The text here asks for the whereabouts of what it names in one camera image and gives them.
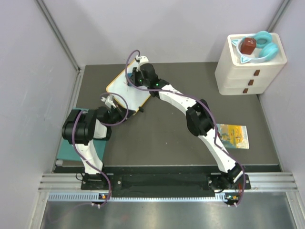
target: yellow book cover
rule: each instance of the yellow book cover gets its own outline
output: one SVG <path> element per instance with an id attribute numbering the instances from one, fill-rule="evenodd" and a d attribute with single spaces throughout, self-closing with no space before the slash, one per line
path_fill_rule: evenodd
<path id="1" fill-rule="evenodd" d="M 247 127 L 245 125 L 217 124 L 218 134 L 226 148 L 249 149 Z"/>

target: brown drawer handle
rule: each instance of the brown drawer handle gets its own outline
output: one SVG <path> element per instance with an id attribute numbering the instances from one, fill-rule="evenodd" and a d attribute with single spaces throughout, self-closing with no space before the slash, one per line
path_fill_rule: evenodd
<path id="1" fill-rule="evenodd" d="M 260 72 L 261 70 L 256 70 L 255 72 L 254 72 L 254 76 L 258 76 L 259 75 L 259 72 Z"/>

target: brown box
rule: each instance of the brown box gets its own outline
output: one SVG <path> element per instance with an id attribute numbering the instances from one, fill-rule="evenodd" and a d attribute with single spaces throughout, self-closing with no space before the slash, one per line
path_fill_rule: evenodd
<path id="1" fill-rule="evenodd" d="M 253 38 L 246 37 L 244 42 L 242 43 L 242 47 L 240 48 L 240 52 L 242 54 L 252 54 L 254 49 L 256 48 L 256 40 Z"/>

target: white wall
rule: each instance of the white wall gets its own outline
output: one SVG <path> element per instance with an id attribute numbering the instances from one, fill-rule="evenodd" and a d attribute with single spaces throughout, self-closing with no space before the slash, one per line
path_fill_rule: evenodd
<path id="1" fill-rule="evenodd" d="M 215 62 L 225 38 L 267 29 L 281 0 L 44 0 L 79 65 Z"/>
<path id="2" fill-rule="evenodd" d="M 76 76 L 33 0 L 0 3 L 0 228 L 29 223 Z"/>
<path id="3" fill-rule="evenodd" d="M 292 171 L 305 201 L 305 1 L 293 0 L 275 32 L 288 62 L 260 99 L 285 170 Z"/>

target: teal headphones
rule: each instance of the teal headphones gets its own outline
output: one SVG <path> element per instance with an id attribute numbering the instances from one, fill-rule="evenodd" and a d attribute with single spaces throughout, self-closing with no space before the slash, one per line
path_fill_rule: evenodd
<path id="1" fill-rule="evenodd" d="M 247 57 L 240 52 L 240 47 L 246 37 L 238 40 L 232 40 L 232 44 L 236 46 L 237 52 L 240 54 L 241 63 L 262 63 L 265 61 L 270 61 L 279 53 L 279 47 L 277 44 L 272 42 L 272 35 L 266 31 L 260 31 L 254 36 L 249 36 L 249 38 L 254 38 L 256 40 L 256 48 L 262 49 L 259 53 L 258 58 Z"/>

